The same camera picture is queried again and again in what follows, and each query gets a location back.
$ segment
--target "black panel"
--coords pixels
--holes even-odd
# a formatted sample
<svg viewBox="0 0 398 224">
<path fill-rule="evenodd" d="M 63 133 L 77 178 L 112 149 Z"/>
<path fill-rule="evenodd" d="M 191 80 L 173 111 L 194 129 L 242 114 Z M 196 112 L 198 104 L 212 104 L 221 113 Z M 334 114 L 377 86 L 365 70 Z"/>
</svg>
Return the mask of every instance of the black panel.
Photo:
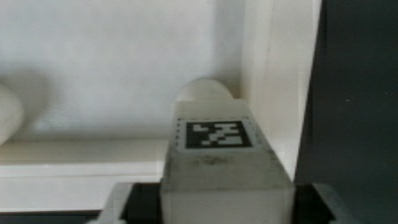
<svg viewBox="0 0 398 224">
<path fill-rule="evenodd" d="M 398 223 L 398 2 L 324 4 L 297 182 L 334 186 L 365 223 Z"/>
</svg>

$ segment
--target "white cylindrical object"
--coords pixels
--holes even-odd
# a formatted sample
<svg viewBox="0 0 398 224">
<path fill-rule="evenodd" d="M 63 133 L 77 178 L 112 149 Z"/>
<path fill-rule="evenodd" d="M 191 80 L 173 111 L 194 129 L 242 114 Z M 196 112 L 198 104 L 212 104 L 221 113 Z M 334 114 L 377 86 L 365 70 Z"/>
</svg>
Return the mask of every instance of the white cylindrical object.
<svg viewBox="0 0 398 224">
<path fill-rule="evenodd" d="M 198 79 L 185 86 L 178 95 L 178 101 L 231 100 L 228 87 L 214 79 Z"/>
<path fill-rule="evenodd" d="M 11 90 L 0 85 L 0 145 L 16 133 L 22 122 L 22 102 Z"/>
</svg>

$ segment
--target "white surface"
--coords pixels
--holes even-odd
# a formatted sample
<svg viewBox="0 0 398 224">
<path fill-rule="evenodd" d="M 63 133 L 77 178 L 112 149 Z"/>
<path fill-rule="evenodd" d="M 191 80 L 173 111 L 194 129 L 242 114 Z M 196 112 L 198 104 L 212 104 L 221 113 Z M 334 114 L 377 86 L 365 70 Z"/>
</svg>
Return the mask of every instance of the white surface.
<svg viewBox="0 0 398 224">
<path fill-rule="evenodd" d="M 159 182 L 167 140 L 0 147 L 0 212 L 100 210 L 119 182 Z"/>
<path fill-rule="evenodd" d="M 247 0 L 242 95 L 295 176 L 322 0 Z"/>
<path fill-rule="evenodd" d="M 169 137 L 183 85 L 239 93 L 246 0 L 2 0 L 0 80 L 16 140 Z"/>
<path fill-rule="evenodd" d="M 9 91 L 0 85 L 0 145 L 13 137 L 24 122 L 24 108 L 22 102 Z"/>
<path fill-rule="evenodd" d="M 112 189 L 109 196 L 105 208 L 98 217 L 98 221 L 93 224 L 127 224 L 127 221 L 121 220 L 121 215 L 125 211 L 125 206 L 128 202 L 128 196 L 132 193 L 134 184 L 119 183 Z"/>
</svg>

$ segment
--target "white wall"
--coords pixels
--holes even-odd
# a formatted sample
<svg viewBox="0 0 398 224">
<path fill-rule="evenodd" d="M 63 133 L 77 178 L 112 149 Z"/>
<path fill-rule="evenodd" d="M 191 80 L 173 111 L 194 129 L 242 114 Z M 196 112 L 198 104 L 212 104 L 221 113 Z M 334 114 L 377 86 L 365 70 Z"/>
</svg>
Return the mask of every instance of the white wall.
<svg viewBox="0 0 398 224">
<path fill-rule="evenodd" d="M 320 0 L 247 0 L 242 95 L 294 178 Z"/>
<path fill-rule="evenodd" d="M 167 137 L 182 86 L 239 94 L 246 0 L 2 0 L 0 82 L 18 140 Z"/>
</svg>

